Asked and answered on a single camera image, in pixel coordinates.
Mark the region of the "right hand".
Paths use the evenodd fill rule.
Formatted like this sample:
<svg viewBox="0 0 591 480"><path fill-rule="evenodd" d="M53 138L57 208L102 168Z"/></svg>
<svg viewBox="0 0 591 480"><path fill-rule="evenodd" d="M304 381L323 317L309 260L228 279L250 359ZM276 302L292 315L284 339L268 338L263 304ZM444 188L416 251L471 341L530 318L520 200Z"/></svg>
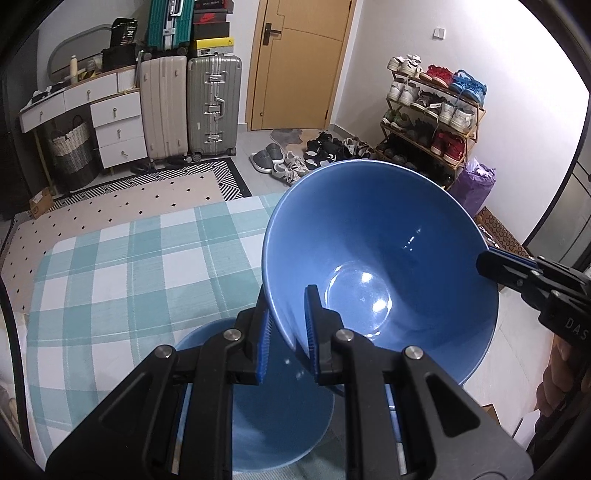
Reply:
<svg viewBox="0 0 591 480"><path fill-rule="evenodd" d="M573 387L573 369L568 363L571 352L567 342L554 338L549 364L536 390L536 408L542 417L550 417Z"/></svg>

